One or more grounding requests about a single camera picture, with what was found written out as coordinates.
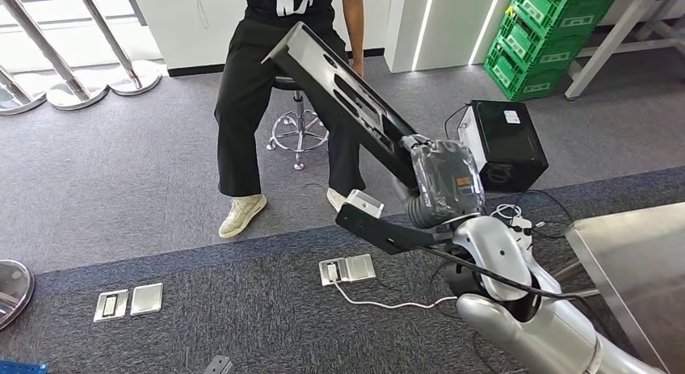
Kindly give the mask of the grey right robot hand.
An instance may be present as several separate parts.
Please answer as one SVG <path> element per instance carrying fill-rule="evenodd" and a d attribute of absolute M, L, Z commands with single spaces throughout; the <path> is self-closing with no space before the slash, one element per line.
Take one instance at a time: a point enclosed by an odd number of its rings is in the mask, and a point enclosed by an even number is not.
<path fill-rule="evenodd" d="M 467 146 L 419 134 L 404 136 L 401 143 L 410 153 L 418 184 L 418 195 L 403 200 L 415 225 L 431 228 L 481 213 L 485 192 Z"/>

